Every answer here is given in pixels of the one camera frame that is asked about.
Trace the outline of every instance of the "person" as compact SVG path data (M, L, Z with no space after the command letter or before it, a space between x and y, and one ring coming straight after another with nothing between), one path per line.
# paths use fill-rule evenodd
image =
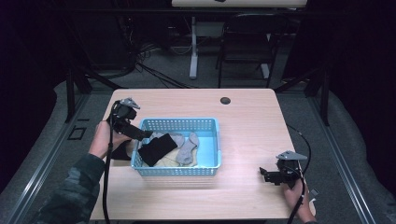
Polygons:
M90 149L69 170L68 177L61 183L33 217L31 223L88 223L100 192L99 181L105 171L103 158L107 154L110 126L101 121L96 127ZM117 148L130 137L113 132L113 148ZM293 208L301 192L302 183L297 180L293 189L284 185L286 202ZM309 209L306 193L297 212L303 223L316 223Z

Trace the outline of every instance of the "sleeve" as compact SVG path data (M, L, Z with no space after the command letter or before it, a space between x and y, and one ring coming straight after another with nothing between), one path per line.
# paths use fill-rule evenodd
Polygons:
M105 163L92 154L83 156L44 202L31 223L88 223L99 195Z

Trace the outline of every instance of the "plastic basket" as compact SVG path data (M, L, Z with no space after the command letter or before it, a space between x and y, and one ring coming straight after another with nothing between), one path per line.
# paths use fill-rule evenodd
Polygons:
M135 144L131 165L142 176L167 175L215 175L221 165L221 150L219 146L219 123L214 118L150 118L142 119L140 129L159 133L181 133L188 139L190 132L198 135L200 145L197 149L197 164L192 167L147 167L138 153L144 139Z

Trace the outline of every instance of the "light wood tabletop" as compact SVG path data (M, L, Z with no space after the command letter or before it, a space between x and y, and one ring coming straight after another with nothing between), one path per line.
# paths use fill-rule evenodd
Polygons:
M305 7L306 0L172 0L173 7Z
M112 161L107 195L110 219L289 217L282 188L265 182L259 172L259 167L277 171L276 155L294 151L272 90L117 90L104 119L116 100L127 97L132 97L141 107L136 109L137 116L132 120L136 127L145 118L216 118L222 165L214 176L142 177L129 161ZM231 102L222 104L222 97L228 97ZM104 219L102 191L91 219Z

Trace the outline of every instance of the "black chair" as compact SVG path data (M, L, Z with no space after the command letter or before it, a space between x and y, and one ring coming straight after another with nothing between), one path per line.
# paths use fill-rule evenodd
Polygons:
M266 82L268 88L278 44L288 25L289 20L278 14L243 13L231 16L222 29L216 63L216 68L219 69L218 88L221 87L223 63L256 63L256 69L260 68L262 63L269 64L269 77Z

